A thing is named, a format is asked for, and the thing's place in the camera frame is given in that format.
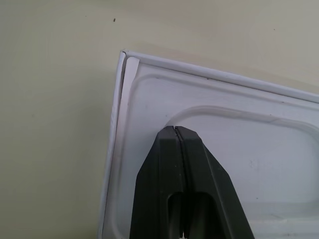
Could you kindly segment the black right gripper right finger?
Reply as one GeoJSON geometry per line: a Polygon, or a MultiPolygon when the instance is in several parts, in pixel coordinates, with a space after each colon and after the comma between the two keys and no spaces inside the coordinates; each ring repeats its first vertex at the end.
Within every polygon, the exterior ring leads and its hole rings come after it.
{"type": "Polygon", "coordinates": [[[226,170],[199,135],[177,126],[186,179],[186,239],[255,239],[226,170]]]}

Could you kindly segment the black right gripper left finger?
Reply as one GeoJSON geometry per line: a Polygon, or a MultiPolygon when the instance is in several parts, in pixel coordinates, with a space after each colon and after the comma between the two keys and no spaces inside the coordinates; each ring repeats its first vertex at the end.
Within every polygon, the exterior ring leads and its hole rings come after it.
{"type": "Polygon", "coordinates": [[[172,126],[160,130],[136,178],[130,239],[180,239],[184,175],[172,126]]]}

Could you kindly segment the white phone box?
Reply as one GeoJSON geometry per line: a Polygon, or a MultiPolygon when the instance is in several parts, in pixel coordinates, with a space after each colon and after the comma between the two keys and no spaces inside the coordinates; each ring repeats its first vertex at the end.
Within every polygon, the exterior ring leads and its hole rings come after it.
{"type": "Polygon", "coordinates": [[[97,239],[128,239],[135,179],[165,126],[199,134],[256,239],[319,239],[319,95],[122,51],[97,239]]]}

